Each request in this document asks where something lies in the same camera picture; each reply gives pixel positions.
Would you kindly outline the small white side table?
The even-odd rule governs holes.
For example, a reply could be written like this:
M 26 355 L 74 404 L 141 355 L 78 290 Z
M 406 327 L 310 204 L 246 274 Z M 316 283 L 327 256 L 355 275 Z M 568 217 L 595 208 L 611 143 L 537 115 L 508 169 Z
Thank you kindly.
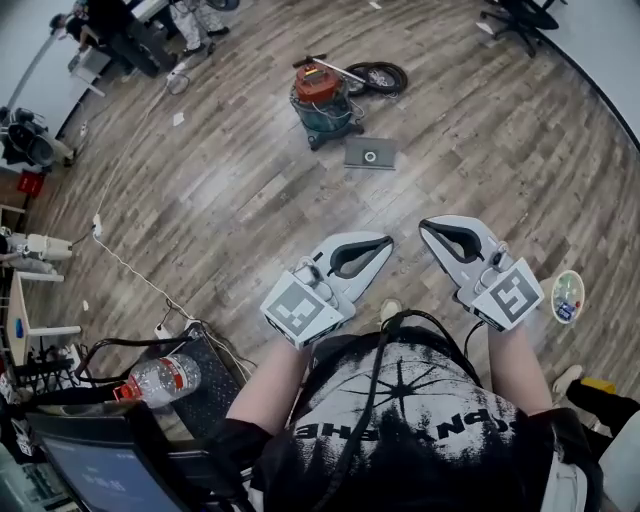
M 29 341 L 33 337 L 57 337 L 75 335 L 82 332 L 79 325 L 33 327 L 27 313 L 23 283 L 27 281 L 62 283 L 63 275 L 39 274 L 17 271 L 14 273 L 7 307 L 7 337 L 11 355 L 16 366 L 22 366 L 27 360 Z

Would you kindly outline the person's right forearm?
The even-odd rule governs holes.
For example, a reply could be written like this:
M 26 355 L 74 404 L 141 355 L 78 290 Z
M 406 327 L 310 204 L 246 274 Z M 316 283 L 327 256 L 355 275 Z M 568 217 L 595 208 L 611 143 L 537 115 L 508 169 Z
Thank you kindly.
M 550 389 L 524 324 L 509 331 L 488 328 L 488 352 L 493 392 L 529 416 L 550 410 Z

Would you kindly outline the clear plastic water bottle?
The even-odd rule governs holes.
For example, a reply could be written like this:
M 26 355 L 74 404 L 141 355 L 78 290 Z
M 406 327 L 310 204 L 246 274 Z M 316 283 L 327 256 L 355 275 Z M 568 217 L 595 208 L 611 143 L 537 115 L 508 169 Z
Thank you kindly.
M 136 364 L 113 394 L 117 401 L 138 401 L 159 409 L 194 393 L 201 379 L 193 358 L 173 354 Z

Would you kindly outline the white cylindrical device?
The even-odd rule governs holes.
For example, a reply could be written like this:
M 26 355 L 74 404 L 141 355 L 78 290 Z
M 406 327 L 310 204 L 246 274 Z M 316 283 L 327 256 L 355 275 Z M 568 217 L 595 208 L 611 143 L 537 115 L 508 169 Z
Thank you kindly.
M 73 256 L 73 243 L 45 235 L 30 234 L 26 238 L 26 249 L 41 260 L 64 261 Z

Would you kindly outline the red box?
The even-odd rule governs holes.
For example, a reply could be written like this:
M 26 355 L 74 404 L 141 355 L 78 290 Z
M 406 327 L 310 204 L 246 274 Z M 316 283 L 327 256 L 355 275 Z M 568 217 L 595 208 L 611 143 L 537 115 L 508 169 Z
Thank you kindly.
M 37 198 L 41 193 L 45 175 L 23 170 L 20 174 L 17 190 L 29 197 Z

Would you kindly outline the black monitor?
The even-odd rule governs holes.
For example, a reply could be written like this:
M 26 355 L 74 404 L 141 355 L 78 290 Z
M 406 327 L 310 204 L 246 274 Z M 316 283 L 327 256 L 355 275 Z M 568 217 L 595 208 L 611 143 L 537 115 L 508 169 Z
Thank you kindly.
M 27 422 L 85 512 L 256 512 L 213 441 L 168 439 L 143 405 Z

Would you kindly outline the white waste basket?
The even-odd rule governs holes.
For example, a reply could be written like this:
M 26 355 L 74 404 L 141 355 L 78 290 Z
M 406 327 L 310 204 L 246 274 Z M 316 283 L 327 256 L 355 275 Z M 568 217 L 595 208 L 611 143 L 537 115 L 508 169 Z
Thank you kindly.
M 551 311 L 564 325 L 574 323 L 585 304 L 586 291 L 581 276 L 574 270 L 565 270 L 555 279 L 551 289 Z

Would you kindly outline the small white desk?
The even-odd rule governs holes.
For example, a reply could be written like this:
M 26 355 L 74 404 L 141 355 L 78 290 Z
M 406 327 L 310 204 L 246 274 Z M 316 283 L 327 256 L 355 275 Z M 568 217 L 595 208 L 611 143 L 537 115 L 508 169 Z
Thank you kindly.
M 98 88 L 95 83 L 102 78 L 102 70 L 111 62 L 111 59 L 96 50 L 89 48 L 77 53 L 68 64 L 68 70 L 72 77 L 79 79 L 86 87 L 101 98 L 106 93 Z

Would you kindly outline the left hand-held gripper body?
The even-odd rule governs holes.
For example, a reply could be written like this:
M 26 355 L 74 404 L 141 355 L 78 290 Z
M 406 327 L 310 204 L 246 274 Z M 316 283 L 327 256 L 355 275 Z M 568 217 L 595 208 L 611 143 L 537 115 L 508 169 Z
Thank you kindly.
M 266 321 L 297 350 L 337 330 L 356 314 L 343 289 L 329 279 L 317 260 L 302 256 L 283 272 L 260 306 Z

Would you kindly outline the black round device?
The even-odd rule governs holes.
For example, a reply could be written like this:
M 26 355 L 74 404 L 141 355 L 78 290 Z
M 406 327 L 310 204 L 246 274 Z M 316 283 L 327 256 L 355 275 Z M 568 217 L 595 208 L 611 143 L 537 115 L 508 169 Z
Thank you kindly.
M 9 165 L 28 164 L 49 172 L 55 163 L 70 167 L 77 151 L 57 140 L 31 110 L 0 107 L 0 157 Z

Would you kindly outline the person's left beige sneaker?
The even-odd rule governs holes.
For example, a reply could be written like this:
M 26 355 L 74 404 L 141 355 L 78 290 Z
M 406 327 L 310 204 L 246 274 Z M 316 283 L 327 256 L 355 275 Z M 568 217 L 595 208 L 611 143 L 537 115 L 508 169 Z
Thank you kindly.
M 380 309 L 380 326 L 385 326 L 394 316 L 403 311 L 401 302 L 395 298 L 386 299 Z

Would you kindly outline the red and green vacuum cleaner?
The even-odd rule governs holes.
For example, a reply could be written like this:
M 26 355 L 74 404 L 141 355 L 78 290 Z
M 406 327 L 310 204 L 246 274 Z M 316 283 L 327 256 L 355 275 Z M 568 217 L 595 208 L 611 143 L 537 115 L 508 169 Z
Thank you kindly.
M 312 151 L 348 135 L 362 135 L 364 127 L 354 111 L 345 78 L 313 59 L 293 65 L 295 79 L 289 101 L 306 132 Z

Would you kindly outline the person's black printed t-shirt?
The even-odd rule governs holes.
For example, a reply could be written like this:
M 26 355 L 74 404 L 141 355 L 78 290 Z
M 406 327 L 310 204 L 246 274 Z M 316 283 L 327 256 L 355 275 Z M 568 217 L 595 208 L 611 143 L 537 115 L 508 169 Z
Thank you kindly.
M 223 419 L 216 439 L 259 512 L 540 512 L 553 460 L 603 475 L 576 414 L 529 416 L 481 386 L 442 336 L 322 341 L 276 435 Z

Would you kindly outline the black platform cart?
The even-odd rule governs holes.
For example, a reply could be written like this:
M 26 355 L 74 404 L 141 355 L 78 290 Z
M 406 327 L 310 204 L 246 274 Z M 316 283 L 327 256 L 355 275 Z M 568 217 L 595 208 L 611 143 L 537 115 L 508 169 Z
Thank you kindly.
M 216 422 L 223 419 L 234 398 L 238 395 L 242 378 L 248 374 L 240 366 L 230 370 L 225 361 L 234 358 L 229 347 L 214 338 L 207 325 L 198 320 L 189 320 L 183 332 L 169 340 L 125 340 L 109 338 L 96 343 L 89 349 L 74 370 L 81 382 L 92 385 L 111 385 L 113 390 L 124 384 L 132 368 L 141 362 L 173 355 L 184 354 L 193 358 L 201 370 L 200 387 L 192 394 L 171 404 L 152 409 L 161 415 L 175 415 L 186 434 L 194 439 L 213 435 Z M 144 352 L 127 370 L 112 377 L 93 377 L 87 369 L 94 356 L 103 349 L 142 348 Z

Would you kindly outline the silver vacuum wand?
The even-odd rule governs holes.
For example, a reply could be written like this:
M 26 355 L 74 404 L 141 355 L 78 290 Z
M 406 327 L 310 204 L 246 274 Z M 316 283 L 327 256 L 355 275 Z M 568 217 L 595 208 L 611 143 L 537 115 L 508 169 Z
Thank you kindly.
M 353 74 L 351 72 L 346 71 L 345 69 L 336 67 L 328 62 L 325 61 L 325 59 L 327 58 L 326 54 L 317 54 L 317 55 L 307 55 L 305 56 L 303 59 L 296 61 L 292 64 L 292 66 L 294 68 L 299 68 L 302 67 L 304 65 L 308 65 L 308 64 L 312 64 L 312 63 L 317 63 L 320 65 L 323 65 L 337 73 L 339 73 L 340 75 L 342 75 L 343 77 L 346 77 L 348 79 L 351 79 L 353 81 L 359 82 L 361 84 L 366 85 L 367 84 L 367 80 L 362 78 L 359 75 Z

